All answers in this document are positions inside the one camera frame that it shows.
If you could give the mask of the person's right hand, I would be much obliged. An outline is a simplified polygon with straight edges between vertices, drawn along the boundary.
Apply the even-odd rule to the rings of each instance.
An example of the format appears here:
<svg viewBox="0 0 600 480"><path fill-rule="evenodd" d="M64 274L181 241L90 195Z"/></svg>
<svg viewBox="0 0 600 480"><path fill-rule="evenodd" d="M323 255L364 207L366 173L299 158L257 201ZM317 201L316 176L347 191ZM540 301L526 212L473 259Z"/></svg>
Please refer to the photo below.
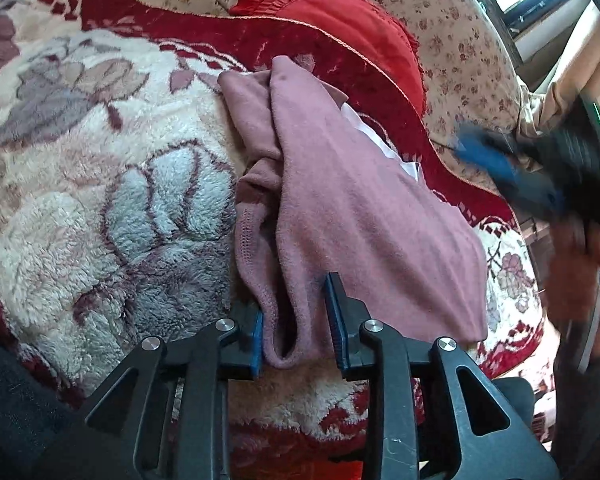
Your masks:
<svg viewBox="0 0 600 480"><path fill-rule="evenodd" d="M559 325L569 321L584 323L594 308L597 272L600 271L600 227L591 224L588 246L578 241L573 223L550 227L554 255L545 282L548 317ZM600 358L600 324L592 343L591 359Z"/></svg>

